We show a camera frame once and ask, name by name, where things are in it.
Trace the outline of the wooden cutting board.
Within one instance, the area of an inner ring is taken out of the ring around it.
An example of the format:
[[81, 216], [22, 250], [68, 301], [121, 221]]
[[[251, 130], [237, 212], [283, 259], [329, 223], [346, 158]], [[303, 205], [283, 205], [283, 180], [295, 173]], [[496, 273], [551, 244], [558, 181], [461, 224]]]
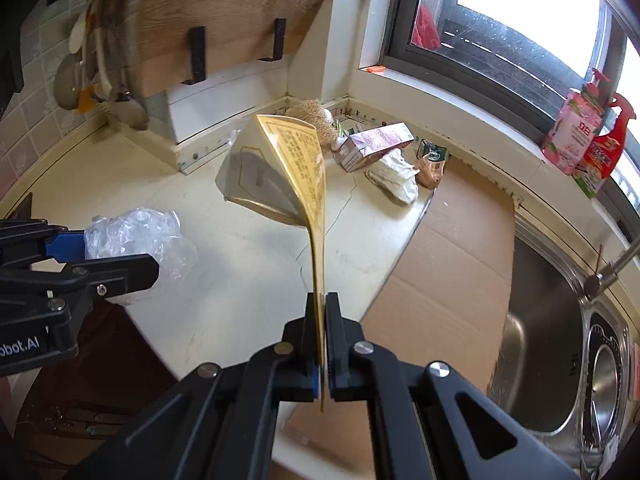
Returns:
[[208, 74], [273, 54], [276, 21], [286, 21], [283, 52], [303, 43], [324, 0], [128, 0], [134, 24], [134, 91], [145, 98], [191, 78], [188, 32], [205, 30]]

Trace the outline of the stainless steel sink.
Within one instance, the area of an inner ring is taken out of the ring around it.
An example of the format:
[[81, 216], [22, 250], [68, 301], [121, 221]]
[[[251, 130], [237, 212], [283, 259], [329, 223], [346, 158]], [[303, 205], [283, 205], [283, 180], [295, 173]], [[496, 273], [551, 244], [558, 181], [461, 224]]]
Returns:
[[512, 285], [487, 394], [584, 479], [623, 446], [630, 381], [626, 321], [533, 223], [515, 220]]

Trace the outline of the green brown drink carton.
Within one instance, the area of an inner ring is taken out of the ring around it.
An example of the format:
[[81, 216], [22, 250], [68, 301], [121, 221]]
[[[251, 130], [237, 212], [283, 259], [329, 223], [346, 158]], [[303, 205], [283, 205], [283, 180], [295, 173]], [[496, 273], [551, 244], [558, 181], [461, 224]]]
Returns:
[[434, 190], [445, 172], [448, 150], [426, 139], [420, 139], [416, 149], [414, 168], [418, 170], [416, 180], [424, 188]]

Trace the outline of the red spray bottle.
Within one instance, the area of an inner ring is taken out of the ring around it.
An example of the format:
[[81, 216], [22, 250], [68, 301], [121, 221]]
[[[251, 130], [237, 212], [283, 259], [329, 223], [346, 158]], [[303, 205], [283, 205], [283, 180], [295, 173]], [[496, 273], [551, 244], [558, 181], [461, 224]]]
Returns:
[[617, 92], [613, 93], [613, 99], [608, 103], [608, 107], [620, 109], [613, 129], [593, 138], [584, 157], [578, 162], [573, 172], [578, 188], [590, 200], [596, 197], [615, 169], [625, 148], [628, 122], [637, 118], [632, 105]]

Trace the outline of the sink faucet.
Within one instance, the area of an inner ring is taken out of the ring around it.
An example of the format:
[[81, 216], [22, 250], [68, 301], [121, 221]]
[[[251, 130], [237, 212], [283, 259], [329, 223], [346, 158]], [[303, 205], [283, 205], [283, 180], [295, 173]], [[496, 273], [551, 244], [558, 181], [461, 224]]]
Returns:
[[637, 237], [629, 247], [620, 255], [617, 260], [608, 263], [600, 271], [586, 278], [584, 287], [585, 297], [588, 301], [595, 300], [602, 292], [605, 292], [612, 284], [618, 280], [618, 274], [623, 268], [631, 263], [632, 259], [638, 255], [640, 238]]

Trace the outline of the black window frame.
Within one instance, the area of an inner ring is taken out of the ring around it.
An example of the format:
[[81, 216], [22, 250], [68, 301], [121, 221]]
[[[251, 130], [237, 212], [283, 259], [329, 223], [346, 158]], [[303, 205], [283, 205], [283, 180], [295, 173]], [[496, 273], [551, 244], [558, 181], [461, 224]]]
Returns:
[[390, 0], [382, 58], [543, 144], [594, 70], [639, 105], [639, 53], [605, 0]]

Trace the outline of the pink soap refill pouch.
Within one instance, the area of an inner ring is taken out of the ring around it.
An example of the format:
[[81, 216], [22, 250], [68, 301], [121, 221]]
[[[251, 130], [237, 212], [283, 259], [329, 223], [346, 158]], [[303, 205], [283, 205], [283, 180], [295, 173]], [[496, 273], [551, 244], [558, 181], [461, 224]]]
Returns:
[[571, 88], [556, 121], [542, 144], [544, 157], [562, 174], [571, 174], [582, 160], [598, 128], [604, 109], [599, 103], [599, 84], [607, 76], [593, 68], [590, 81], [580, 90]]

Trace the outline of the white paper bag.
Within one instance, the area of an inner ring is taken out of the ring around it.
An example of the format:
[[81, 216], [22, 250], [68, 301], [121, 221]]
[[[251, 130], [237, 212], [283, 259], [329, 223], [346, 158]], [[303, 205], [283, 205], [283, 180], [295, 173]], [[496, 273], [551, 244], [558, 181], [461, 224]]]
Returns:
[[369, 166], [364, 175], [399, 203], [410, 205], [419, 196], [416, 175], [419, 170], [409, 164], [399, 148], [394, 148]]

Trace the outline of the yellow paper bag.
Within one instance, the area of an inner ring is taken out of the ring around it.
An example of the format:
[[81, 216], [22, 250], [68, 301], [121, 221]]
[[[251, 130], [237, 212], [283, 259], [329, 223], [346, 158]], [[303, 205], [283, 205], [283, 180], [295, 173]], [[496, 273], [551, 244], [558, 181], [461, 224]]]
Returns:
[[320, 400], [326, 400], [326, 167], [317, 129], [290, 116], [256, 114], [235, 137], [215, 179], [227, 202], [309, 236]]

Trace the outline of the pink milk carton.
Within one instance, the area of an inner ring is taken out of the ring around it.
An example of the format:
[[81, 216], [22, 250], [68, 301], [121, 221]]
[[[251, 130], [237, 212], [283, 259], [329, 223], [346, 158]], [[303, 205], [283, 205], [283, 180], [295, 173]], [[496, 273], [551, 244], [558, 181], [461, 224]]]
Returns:
[[346, 172], [353, 172], [377, 162], [395, 148], [406, 148], [413, 141], [410, 129], [398, 122], [351, 134], [334, 158]]

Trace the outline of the hanging kitchen utensils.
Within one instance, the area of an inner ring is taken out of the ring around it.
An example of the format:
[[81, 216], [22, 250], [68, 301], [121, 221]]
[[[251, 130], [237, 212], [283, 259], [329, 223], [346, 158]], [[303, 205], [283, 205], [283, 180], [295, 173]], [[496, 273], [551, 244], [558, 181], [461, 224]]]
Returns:
[[148, 128], [149, 114], [129, 78], [130, 55], [120, 33], [125, 10], [126, 0], [86, 1], [56, 71], [53, 97], [62, 110], [86, 114], [98, 108], [114, 130], [125, 125], [140, 131]]

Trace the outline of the loofah scrub sponge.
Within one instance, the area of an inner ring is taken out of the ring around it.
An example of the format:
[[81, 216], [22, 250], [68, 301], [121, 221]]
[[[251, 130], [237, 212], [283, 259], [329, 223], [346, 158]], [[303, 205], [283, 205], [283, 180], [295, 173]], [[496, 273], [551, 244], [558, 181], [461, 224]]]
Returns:
[[290, 107], [285, 112], [285, 115], [303, 120], [314, 126], [322, 148], [329, 148], [337, 137], [337, 130], [334, 127], [334, 119], [331, 112], [318, 100], [302, 101]]

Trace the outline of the brown cardboard sheet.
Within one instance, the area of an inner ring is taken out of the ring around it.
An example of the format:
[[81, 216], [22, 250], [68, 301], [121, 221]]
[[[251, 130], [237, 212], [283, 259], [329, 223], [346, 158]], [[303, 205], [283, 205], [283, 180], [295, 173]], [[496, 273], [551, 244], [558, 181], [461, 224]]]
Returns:
[[399, 359], [450, 364], [486, 390], [509, 307], [514, 203], [506, 176], [451, 159], [409, 206], [329, 162], [326, 287]]

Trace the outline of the clear plastic bag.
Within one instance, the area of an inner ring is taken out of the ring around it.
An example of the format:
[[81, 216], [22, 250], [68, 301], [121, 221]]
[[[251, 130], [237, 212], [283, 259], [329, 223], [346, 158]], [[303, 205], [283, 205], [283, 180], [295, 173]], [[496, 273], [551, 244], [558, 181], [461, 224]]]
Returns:
[[181, 232], [174, 210], [138, 207], [119, 216], [94, 217], [85, 229], [85, 257], [103, 259], [148, 254], [160, 266], [150, 290], [116, 296], [125, 307], [173, 292], [182, 285], [198, 262], [194, 244]]

